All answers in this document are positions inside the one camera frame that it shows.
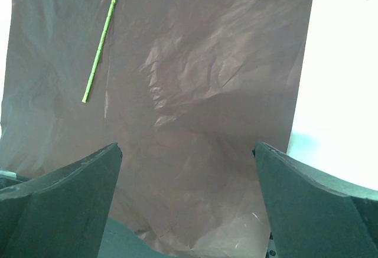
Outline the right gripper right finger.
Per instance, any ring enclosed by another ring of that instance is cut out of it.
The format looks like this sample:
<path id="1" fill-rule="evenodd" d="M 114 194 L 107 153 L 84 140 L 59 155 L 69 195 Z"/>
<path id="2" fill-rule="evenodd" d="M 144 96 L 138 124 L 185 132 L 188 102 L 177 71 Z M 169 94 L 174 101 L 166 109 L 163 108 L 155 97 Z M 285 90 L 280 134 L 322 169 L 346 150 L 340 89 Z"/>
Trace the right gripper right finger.
<path id="1" fill-rule="evenodd" d="M 376 190 L 264 142 L 253 155 L 278 257 L 377 257 Z"/>

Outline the red wrapping paper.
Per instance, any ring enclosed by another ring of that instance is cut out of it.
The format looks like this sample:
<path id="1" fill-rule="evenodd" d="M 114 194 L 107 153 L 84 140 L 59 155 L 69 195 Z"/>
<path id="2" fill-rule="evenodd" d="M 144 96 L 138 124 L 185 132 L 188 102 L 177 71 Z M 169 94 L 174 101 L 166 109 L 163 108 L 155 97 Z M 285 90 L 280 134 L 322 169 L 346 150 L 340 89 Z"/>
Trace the red wrapping paper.
<path id="1" fill-rule="evenodd" d="M 312 0 L 12 0 L 1 167 L 38 177 L 116 142 L 110 216 L 153 253 L 264 257 L 256 142 L 285 151 Z"/>

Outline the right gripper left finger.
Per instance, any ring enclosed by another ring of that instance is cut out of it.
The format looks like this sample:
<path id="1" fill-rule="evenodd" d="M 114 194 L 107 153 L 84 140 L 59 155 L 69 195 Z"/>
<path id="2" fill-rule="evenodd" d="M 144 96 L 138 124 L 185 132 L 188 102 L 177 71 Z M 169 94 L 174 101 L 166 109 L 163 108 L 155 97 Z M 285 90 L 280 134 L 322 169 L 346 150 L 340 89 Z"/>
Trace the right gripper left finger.
<path id="1" fill-rule="evenodd" d="M 111 143 L 1 189 L 1 257 L 97 257 L 121 162 Z"/>

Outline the artificial flower bouquet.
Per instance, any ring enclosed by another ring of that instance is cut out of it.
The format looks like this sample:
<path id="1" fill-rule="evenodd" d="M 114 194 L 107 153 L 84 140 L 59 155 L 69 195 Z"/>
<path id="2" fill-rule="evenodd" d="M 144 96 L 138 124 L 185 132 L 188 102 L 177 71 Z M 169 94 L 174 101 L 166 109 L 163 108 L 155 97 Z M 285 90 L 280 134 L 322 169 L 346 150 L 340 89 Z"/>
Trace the artificial flower bouquet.
<path id="1" fill-rule="evenodd" d="M 98 63 L 99 63 L 99 60 L 100 60 L 102 52 L 103 52 L 105 39 L 106 39 L 106 36 L 107 36 L 107 32 L 108 32 L 108 29 L 109 29 L 109 25 L 110 25 L 114 10 L 116 8 L 117 1 L 118 0 L 111 0 L 110 1 L 109 9 L 107 11 L 107 16 L 106 16 L 104 26 L 103 26 L 103 29 L 102 29 L 102 33 L 101 33 L 101 36 L 100 36 L 100 40 L 99 40 L 99 43 L 98 43 L 98 46 L 97 46 L 96 54 L 95 54 L 95 57 L 94 57 L 94 60 L 93 60 L 92 69 L 91 69 L 91 72 L 90 72 L 90 75 L 89 75 L 89 78 L 88 78 L 88 81 L 87 81 L 87 85 L 86 85 L 86 88 L 85 88 L 85 91 L 84 91 L 84 95 L 83 95 L 83 98 L 82 98 L 82 103 L 87 103 L 87 101 L 89 99 L 89 94 L 90 94 L 90 91 L 92 89 L 92 85 L 93 85 L 93 81 L 95 79 Z"/>

